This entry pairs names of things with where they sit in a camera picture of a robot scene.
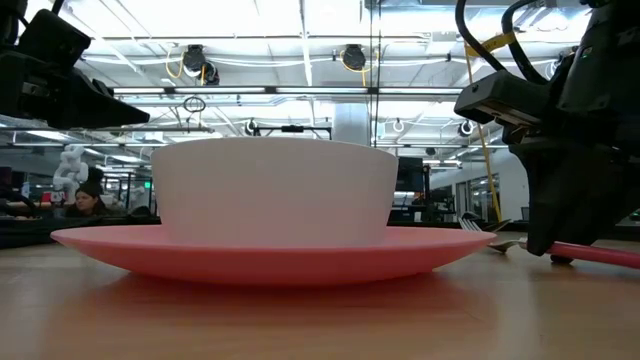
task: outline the yellow cable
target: yellow cable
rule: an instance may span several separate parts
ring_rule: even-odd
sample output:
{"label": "yellow cable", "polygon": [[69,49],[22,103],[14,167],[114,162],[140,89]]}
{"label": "yellow cable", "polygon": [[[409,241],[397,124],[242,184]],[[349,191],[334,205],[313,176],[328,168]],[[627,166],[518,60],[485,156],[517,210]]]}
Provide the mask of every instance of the yellow cable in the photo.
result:
{"label": "yellow cable", "polygon": [[[465,58],[467,59],[467,71],[469,72],[469,85],[473,84],[473,72],[471,71],[471,61],[469,60],[469,52],[466,51],[465,43]],[[500,212],[500,204],[498,204],[498,193],[496,192],[495,184],[493,183],[493,174],[491,172],[491,162],[489,161],[489,149],[484,141],[484,134],[482,133],[482,125],[478,124],[478,134],[480,135],[480,142],[482,143],[482,152],[484,153],[484,162],[487,165],[487,178],[489,179],[489,189],[491,190],[491,198],[493,200],[493,208],[496,211],[498,222],[502,221],[502,213]]]}
{"label": "yellow cable", "polygon": [[167,74],[169,74],[169,76],[171,76],[172,78],[177,79],[182,75],[182,66],[184,64],[184,51],[182,52],[182,55],[180,55],[180,71],[178,72],[178,75],[175,75],[174,73],[171,72],[171,69],[169,69],[170,56],[171,56],[171,49],[167,51],[167,61],[165,61],[164,66],[167,69]]}

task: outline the pink plate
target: pink plate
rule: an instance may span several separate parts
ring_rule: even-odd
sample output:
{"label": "pink plate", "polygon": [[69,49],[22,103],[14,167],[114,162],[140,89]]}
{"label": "pink plate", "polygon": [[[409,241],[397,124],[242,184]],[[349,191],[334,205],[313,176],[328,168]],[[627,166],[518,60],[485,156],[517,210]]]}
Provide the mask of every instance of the pink plate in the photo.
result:
{"label": "pink plate", "polygon": [[349,248],[230,248],[171,240],[162,225],[60,230],[51,237],[132,272],[236,285],[322,286],[429,272],[489,244],[492,233],[387,228],[382,244]]}

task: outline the computer monitor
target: computer monitor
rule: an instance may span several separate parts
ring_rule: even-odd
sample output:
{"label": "computer monitor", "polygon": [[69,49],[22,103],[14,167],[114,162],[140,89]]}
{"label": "computer monitor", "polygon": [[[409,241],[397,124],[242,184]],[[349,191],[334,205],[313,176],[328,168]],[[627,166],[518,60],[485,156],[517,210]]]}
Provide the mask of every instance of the computer monitor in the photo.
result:
{"label": "computer monitor", "polygon": [[424,174],[421,158],[398,158],[396,191],[424,192]]}

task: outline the white bowl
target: white bowl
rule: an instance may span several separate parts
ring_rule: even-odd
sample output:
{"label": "white bowl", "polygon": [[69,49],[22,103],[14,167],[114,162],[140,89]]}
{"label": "white bowl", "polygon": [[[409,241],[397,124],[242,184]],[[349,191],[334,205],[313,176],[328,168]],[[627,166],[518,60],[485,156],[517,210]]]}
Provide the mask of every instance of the white bowl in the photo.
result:
{"label": "white bowl", "polygon": [[370,147],[286,138],[183,142],[152,164],[172,239],[241,247],[381,242],[398,168]]}

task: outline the pipe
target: pipe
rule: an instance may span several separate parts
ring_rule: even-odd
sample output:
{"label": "pipe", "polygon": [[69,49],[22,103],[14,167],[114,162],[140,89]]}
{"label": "pipe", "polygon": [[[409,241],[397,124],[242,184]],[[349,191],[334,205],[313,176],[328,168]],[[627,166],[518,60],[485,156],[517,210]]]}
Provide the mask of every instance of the pipe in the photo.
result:
{"label": "pipe", "polygon": [[[131,41],[130,37],[105,37],[103,38],[107,42],[120,42],[120,41]],[[369,35],[309,35],[307,37],[308,40],[361,40],[368,41]],[[418,41],[418,42],[429,42],[429,39],[420,35],[411,35],[411,36],[382,36],[382,39],[392,40],[392,41]],[[164,36],[164,37],[154,37],[152,39],[148,37],[136,36],[133,38],[134,41],[144,43],[144,42],[152,42],[152,43],[184,43],[184,44],[193,44],[200,43],[206,41],[246,41],[246,40],[259,40],[259,41],[291,41],[291,40],[302,40],[299,35],[248,35],[248,36]]]}

